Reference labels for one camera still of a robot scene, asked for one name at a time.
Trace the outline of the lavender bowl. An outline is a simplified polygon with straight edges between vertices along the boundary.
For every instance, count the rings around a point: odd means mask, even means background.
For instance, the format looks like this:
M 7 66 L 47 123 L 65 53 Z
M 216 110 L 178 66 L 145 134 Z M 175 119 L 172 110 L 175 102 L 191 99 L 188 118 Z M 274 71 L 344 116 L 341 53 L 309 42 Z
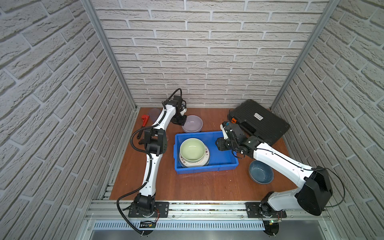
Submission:
M 182 129 L 185 133 L 198 133 L 202 130 L 203 125 L 203 120 L 200 117 L 189 115 Z

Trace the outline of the light green bowl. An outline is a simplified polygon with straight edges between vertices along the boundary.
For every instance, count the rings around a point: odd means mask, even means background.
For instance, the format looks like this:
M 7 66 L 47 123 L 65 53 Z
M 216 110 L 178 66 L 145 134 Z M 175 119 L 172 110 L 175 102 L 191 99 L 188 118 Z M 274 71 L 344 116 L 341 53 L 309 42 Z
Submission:
M 200 161 L 206 153 L 205 144 L 196 138 L 186 139 L 180 147 L 180 156 L 188 162 Z

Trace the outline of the orange sunburst white plate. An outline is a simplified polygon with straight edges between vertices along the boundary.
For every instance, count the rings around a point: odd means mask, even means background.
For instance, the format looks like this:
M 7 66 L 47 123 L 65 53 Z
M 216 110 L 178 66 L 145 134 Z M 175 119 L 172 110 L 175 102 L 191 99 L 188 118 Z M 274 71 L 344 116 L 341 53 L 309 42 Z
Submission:
M 184 158 L 181 153 L 179 153 L 179 162 L 183 168 L 196 168 L 196 167 L 204 167 L 207 166 L 210 162 L 210 151 L 207 146 L 205 146 L 205 154 L 198 161 L 188 161 Z

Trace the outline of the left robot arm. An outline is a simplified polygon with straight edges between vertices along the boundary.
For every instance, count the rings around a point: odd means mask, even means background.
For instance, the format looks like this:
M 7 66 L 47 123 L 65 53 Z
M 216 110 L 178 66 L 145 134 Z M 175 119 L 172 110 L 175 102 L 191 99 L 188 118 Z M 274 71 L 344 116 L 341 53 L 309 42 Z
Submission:
M 150 217 L 156 212 L 156 179 L 160 161 L 168 147 L 166 129 L 170 123 L 182 126 L 187 119 L 187 105 L 182 95 L 171 95 L 162 105 L 163 109 L 154 124 L 144 128 L 144 138 L 139 141 L 144 145 L 144 149 L 133 147 L 136 151 L 146 154 L 145 176 L 139 193 L 134 198 L 134 207 L 144 217 Z

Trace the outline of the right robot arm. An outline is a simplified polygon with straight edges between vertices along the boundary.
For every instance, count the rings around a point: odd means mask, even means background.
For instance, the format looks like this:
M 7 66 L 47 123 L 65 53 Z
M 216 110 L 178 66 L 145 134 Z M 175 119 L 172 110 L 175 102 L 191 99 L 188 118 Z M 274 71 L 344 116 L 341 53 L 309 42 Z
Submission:
M 256 136 L 247 137 L 241 127 L 231 122 L 220 125 L 223 137 L 215 142 L 219 151 L 232 151 L 249 156 L 278 171 L 296 185 L 285 192 L 269 192 L 260 202 L 261 215 L 272 217 L 283 210 L 302 209 L 320 216 L 333 195 L 329 172 L 313 168 L 278 152 Z

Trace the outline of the blue plastic bin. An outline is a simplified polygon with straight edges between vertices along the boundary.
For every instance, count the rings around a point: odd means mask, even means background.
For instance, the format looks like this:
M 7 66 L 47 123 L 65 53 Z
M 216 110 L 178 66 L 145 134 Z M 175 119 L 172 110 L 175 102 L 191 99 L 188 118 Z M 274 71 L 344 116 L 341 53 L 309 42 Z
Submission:
M 221 131 L 185 133 L 175 135 L 174 159 L 177 174 L 194 174 L 203 172 L 219 172 L 234 170 L 239 165 L 239 160 L 231 151 L 219 151 L 215 144 L 218 138 L 223 137 Z M 188 164 L 181 157 L 180 149 L 184 141 L 199 139 L 205 144 L 205 156 L 196 164 Z

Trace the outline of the red pipe wrench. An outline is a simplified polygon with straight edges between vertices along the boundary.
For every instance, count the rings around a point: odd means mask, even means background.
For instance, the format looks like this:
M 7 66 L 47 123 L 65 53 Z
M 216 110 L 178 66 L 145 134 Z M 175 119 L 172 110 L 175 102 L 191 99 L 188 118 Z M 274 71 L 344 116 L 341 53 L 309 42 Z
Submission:
M 142 115 L 142 121 L 143 121 L 143 123 L 142 123 L 142 126 L 141 126 L 141 128 L 140 128 L 138 134 L 137 134 L 137 139 L 138 139 L 138 140 L 141 138 L 142 133 L 143 133 L 143 131 L 144 131 L 144 127 L 146 127 L 146 125 L 147 125 L 149 119 L 150 119 L 150 116 L 149 116 L 149 115 Z

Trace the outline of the black tool case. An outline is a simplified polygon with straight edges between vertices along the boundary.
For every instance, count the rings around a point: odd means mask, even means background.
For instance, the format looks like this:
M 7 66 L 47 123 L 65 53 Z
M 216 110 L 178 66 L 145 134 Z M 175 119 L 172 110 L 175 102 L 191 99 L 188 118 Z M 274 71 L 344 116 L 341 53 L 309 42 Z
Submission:
M 274 145 L 290 125 L 254 100 L 246 100 L 228 114 L 228 119 L 238 124 L 246 133 L 254 135 L 270 146 Z

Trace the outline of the grey blue bowl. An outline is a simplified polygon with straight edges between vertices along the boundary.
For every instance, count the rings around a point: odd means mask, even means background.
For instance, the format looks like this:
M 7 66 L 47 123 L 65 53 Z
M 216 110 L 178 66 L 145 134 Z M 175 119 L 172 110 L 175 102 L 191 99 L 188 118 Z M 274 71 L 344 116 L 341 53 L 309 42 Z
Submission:
M 255 183 L 267 185 L 274 180 L 274 171 L 267 164 L 254 160 L 249 166 L 249 176 Z

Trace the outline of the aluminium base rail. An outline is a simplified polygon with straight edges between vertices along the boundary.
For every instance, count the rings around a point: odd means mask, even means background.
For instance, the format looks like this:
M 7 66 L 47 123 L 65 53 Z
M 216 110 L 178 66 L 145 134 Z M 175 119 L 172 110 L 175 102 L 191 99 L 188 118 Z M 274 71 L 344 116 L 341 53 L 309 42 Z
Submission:
M 261 215 L 257 202 L 160 202 L 150 217 L 144 217 L 134 210 L 129 201 L 121 201 L 120 206 L 122 214 L 114 201 L 92 201 L 85 216 L 89 221 L 89 229 L 128 230 L 133 225 L 141 231 L 265 231 L 288 221 L 314 221 L 325 226 L 325 222 L 331 219 L 327 212 L 313 216 L 304 210 L 283 210 L 267 217 Z

